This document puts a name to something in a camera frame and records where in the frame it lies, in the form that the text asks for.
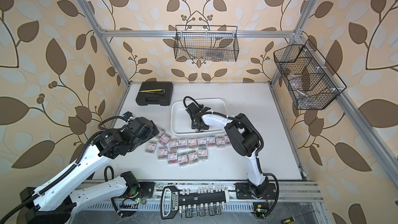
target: leaf pattern wallpaper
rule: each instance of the leaf pattern wallpaper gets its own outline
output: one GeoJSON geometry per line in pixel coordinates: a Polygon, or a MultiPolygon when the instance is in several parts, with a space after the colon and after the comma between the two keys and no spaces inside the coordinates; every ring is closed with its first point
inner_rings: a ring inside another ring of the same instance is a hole
{"type": "MultiPolygon", "coordinates": [[[[328,69],[343,78],[348,95],[395,155],[397,3],[319,0],[303,32],[330,63],[328,69]]],[[[306,172],[318,182],[335,223],[396,219],[398,192],[338,103],[322,111],[298,111],[283,81],[275,87],[306,172]],[[369,185],[380,190],[369,190],[369,185]]]]}
{"type": "Polygon", "coordinates": [[[103,29],[168,30],[177,24],[293,30],[306,0],[87,0],[103,29]]]}
{"type": "Polygon", "coordinates": [[[5,215],[21,190],[76,158],[125,85],[108,76],[112,65],[74,0],[1,0],[0,11],[5,215]]]}

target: white table surface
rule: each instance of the white table surface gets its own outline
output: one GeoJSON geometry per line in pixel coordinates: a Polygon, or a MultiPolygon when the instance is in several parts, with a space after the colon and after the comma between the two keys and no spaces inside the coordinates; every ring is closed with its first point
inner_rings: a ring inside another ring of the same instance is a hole
{"type": "MultiPolygon", "coordinates": [[[[226,104],[227,114],[245,114],[264,140],[259,153],[263,172],[273,173],[279,180],[301,180],[296,160],[286,137],[279,113],[268,84],[265,83],[176,83],[170,106],[138,106],[135,102],[141,84],[132,84],[120,114],[130,111],[137,117],[146,117],[170,132],[172,105],[185,96],[194,99],[220,98],[226,104]]],[[[118,119],[115,127],[123,126],[118,119]]],[[[208,148],[209,159],[197,164],[179,167],[166,160],[145,153],[143,144],[126,156],[119,155],[109,164],[115,176],[132,171],[138,180],[246,180],[244,159],[231,147],[208,148]]],[[[93,179],[103,179],[105,166],[97,170],[93,179]]]]}

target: metal frame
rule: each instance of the metal frame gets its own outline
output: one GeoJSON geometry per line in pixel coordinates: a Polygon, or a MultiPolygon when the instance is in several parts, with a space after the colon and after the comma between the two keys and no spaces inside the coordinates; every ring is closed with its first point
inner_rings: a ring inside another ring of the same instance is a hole
{"type": "Polygon", "coordinates": [[[92,28],[94,34],[96,35],[97,39],[99,40],[100,44],[102,47],[105,49],[107,55],[109,56],[109,59],[111,60],[113,66],[115,67],[117,73],[120,75],[120,78],[122,82],[125,85],[130,84],[130,80],[124,71],[123,67],[121,66],[119,60],[117,59],[117,56],[115,52],[113,52],[111,44],[107,41],[106,37],[102,36],[99,28],[99,24],[90,8],[86,0],[76,0],[77,4],[79,5],[80,9],[82,10],[82,13],[86,17],[86,20],[90,27],[92,28]]]}
{"type": "MultiPolygon", "coordinates": [[[[101,30],[103,37],[176,37],[175,30],[101,30]]],[[[238,30],[239,38],[292,38],[294,31],[238,30]]]]}

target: product label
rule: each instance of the product label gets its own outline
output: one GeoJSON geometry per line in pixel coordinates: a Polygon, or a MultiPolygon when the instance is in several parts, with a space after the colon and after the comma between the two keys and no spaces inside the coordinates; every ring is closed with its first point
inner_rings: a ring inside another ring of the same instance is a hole
{"type": "Polygon", "coordinates": [[[188,158],[187,158],[186,155],[182,155],[182,156],[178,157],[178,162],[179,163],[183,163],[183,162],[186,162],[186,161],[188,161],[188,158]]]}
{"type": "Polygon", "coordinates": [[[172,193],[172,211],[178,210],[178,192],[172,193]]]}
{"type": "Polygon", "coordinates": [[[187,139],[181,139],[180,140],[180,145],[181,146],[186,146],[188,144],[188,140],[187,139]]]}
{"type": "Polygon", "coordinates": [[[166,136],[166,135],[163,135],[162,137],[160,137],[160,140],[161,140],[163,143],[166,143],[167,141],[169,141],[169,139],[170,139],[170,137],[168,137],[168,136],[166,136]]]}
{"type": "Polygon", "coordinates": [[[156,144],[147,144],[147,150],[155,150],[156,144]]]}
{"type": "Polygon", "coordinates": [[[207,150],[199,150],[199,157],[207,156],[207,150]]]}
{"type": "Polygon", "coordinates": [[[189,153],[189,160],[195,160],[196,158],[198,158],[198,155],[196,154],[196,152],[192,152],[189,153]]]}
{"type": "Polygon", "coordinates": [[[159,149],[159,156],[167,155],[167,149],[159,149]]]}
{"type": "Polygon", "coordinates": [[[176,140],[170,141],[170,147],[176,147],[176,146],[178,146],[178,141],[176,140]]]}
{"type": "Polygon", "coordinates": [[[198,144],[205,144],[206,138],[198,138],[198,144]]]}
{"type": "Polygon", "coordinates": [[[177,159],[177,153],[171,153],[169,154],[169,161],[170,160],[176,160],[177,159]]]}
{"type": "Polygon", "coordinates": [[[189,146],[195,146],[196,145],[196,138],[192,138],[192,139],[188,140],[188,145],[189,146]]]}
{"type": "Polygon", "coordinates": [[[156,137],[161,137],[163,135],[164,131],[162,131],[162,129],[158,129],[158,130],[159,130],[159,134],[156,135],[156,137]]]}

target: black cable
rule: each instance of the black cable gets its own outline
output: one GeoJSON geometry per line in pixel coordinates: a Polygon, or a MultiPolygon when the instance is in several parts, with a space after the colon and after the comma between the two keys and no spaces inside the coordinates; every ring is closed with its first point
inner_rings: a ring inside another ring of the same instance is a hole
{"type": "Polygon", "coordinates": [[[47,192],[49,189],[51,189],[52,187],[54,187],[57,183],[59,183],[60,181],[62,181],[67,175],[69,175],[80,163],[80,161],[82,160],[82,157],[84,156],[84,153],[86,152],[87,147],[91,144],[92,140],[97,137],[100,133],[102,133],[103,131],[99,131],[94,133],[94,135],[92,135],[86,142],[86,144],[84,145],[80,155],[76,158],[76,162],[74,164],[71,165],[71,167],[69,167],[69,169],[64,172],[60,177],[58,177],[57,179],[55,179],[52,183],[50,183],[47,187],[43,188],[41,191],[39,191],[39,194],[34,194],[33,196],[29,197],[28,199],[26,199],[25,201],[23,201],[21,204],[19,204],[17,207],[15,207],[13,210],[11,210],[10,212],[8,212],[1,220],[0,220],[0,224],[4,224],[8,218],[10,218],[13,214],[15,214],[16,212],[18,212],[20,209],[22,209],[23,207],[25,207],[26,205],[28,205],[29,203],[31,203],[32,201],[34,201],[36,198],[38,198],[40,195],[44,194],[45,192],[47,192]]]}
{"type": "Polygon", "coordinates": [[[122,117],[122,116],[113,116],[113,117],[107,118],[106,120],[104,120],[104,121],[102,121],[101,123],[99,123],[99,124],[98,124],[98,129],[100,129],[100,130],[106,130],[107,128],[106,128],[106,127],[102,127],[102,125],[103,125],[104,123],[106,123],[106,122],[112,120],[112,119],[115,119],[115,118],[122,119],[122,120],[124,120],[125,122],[128,121],[128,119],[126,119],[125,117],[122,117]]]}
{"type": "MultiPolygon", "coordinates": [[[[106,173],[108,169],[111,169],[112,179],[115,178],[115,174],[113,173],[112,166],[108,165],[107,167],[105,167],[105,170],[103,171],[103,177],[105,178],[105,182],[108,181],[108,175],[106,173]]],[[[111,198],[111,202],[112,202],[113,209],[116,211],[117,215],[119,215],[121,218],[123,218],[123,213],[120,212],[120,210],[117,208],[114,197],[111,198]]]]}

